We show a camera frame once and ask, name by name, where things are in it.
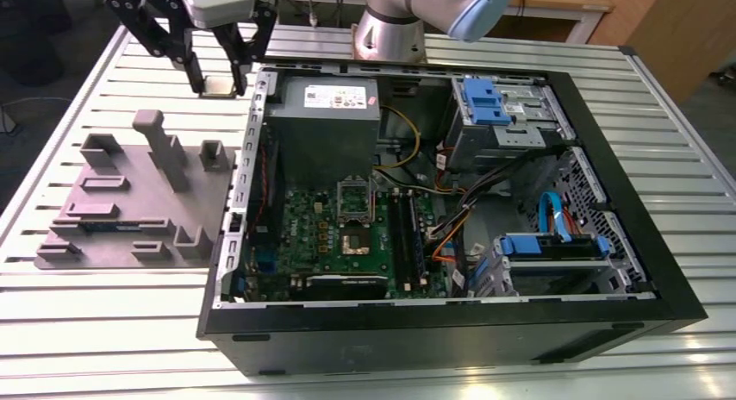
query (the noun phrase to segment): wooden table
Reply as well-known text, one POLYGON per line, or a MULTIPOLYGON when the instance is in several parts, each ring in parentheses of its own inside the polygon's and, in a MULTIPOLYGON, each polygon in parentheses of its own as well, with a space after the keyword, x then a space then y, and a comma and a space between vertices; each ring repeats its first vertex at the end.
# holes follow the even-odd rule
MULTIPOLYGON (((333 3, 335 0, 315 0, 333 3)), ((345 0, 348 4, 365 5, 365 0, 345 0)), ((504 14, 513 16, 523 4, 523 0, 512 0, 504 14)), ((611 0, 524 0, 524 16, 548 19, 576 21, 567 37, 567 43, 584 44, 592 35, 600 18, 613 10, 611 0)))

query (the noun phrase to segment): green circuit board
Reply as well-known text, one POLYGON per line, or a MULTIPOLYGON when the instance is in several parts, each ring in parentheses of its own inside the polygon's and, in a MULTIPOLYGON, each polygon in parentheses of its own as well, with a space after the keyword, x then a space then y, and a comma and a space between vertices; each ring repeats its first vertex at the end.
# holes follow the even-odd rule
MULTIPOLYGON (((372 223, 340 224, 337 191, 288 191, 276 272, 271 278, 261 276, 260 280, 259 288, 265 300, 288 300, 287 278, 293 274, 377 275, 389 279, 391 298, 444 296, 444 272, 431 273, 428 286, 421 289, 408 291, 396 284, 389 200, 388 192, 375 192, 369 203, 373 208, 372 223)), ((431 198, 419 195, 415 202, 421 229, 425 229, 435 224, 431 198)), ((359 204, 351 203, 349 208, 357 209, 359 204)))

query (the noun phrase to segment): ram slot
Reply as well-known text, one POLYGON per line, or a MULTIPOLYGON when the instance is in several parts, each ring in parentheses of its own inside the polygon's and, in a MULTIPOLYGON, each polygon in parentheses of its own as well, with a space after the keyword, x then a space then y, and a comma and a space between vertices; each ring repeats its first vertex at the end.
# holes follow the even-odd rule
POLYGON ((404 223, 401 222, 400 195, 396 193, 389 199, 389 236, 391 249, 393 253, 393 277, 396 287, 400 291, 409 291, 409 272, 405 257, 405 237, 401 231, 404 223))
POLYGON ((416 213, 416 200, 415 194, 409 191, 407 197, 407 206, 409 208, 411 217, 411 261, 412 261, 412 283, 423 284, 424 273, 427 272, 427 266, 424 265, 424 244, 423 244, 423 232, 419 222, 419 214, 416 213))
POLYGON ((419 230, 419 222, 415 220, 412 197, 401 195, 399 198, 399 214, 401 215, 401 241, 404 242, 404 265, 408 271, 408 282, 415 288, 419 285, 419 272, 416 270, 415 257, 415 231, 419 230))

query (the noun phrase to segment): motherboard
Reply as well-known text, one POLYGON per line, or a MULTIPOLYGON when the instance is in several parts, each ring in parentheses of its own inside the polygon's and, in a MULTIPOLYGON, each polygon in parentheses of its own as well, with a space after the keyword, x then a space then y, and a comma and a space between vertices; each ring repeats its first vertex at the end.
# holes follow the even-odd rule
POLYGON ((259 299, 313 299, 309 287, 332 290, 331 296, 345 288, 377 299, 444 297, 445 270, 428 272, 424 264, 423 237, 433 223, 427 194, 371 192, 368 185, 340 193, 288 190, 280 244, 253 251, 259 299), (349 216, 363 213, 360 221, 349 216))

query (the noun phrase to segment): blue plastic latch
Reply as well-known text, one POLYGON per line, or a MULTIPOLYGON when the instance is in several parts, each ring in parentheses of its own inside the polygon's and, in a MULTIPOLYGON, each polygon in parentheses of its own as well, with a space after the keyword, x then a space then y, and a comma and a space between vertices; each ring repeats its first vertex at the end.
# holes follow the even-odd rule
POLYGON ((479 280, 479 278, 481 277, 481 274, 488 269, 488 266, 489 266, 488 258, 483 257, 483 260, 479 263, 477 267, 475 268, 475 271, 472 271, 471 279, 468 279, 471 287, 475 286, 475 283, 479 280))
POLYGON ((512 242, 515 243, 516 253, 541 253, 540 242, 536 236, 512 236, 512 242))
POLYGON ((511 241, 511 238, 505 237, 500 240, 501 244, 501 254, 511 255, 515 252, 515 244, 511 241))
POLYGON ((508 126, 511 117, 501 108, 504 96, 489 79, 468 78, 463 81, 464 98, 472 115, 472 124, 508 126))
POLYGON ((597 248, 600 249, 600 253, 603 253, 603 256, 608 256, 611 253, 611 246, 608 245, 608 239, 605 236, 599 236, 596 238, 597 241, 597 248))
POLYGON ((541 247, 535 235, 515 235, 501 238, 501 252, 504 255, 513 253, 540 254, 541 247))

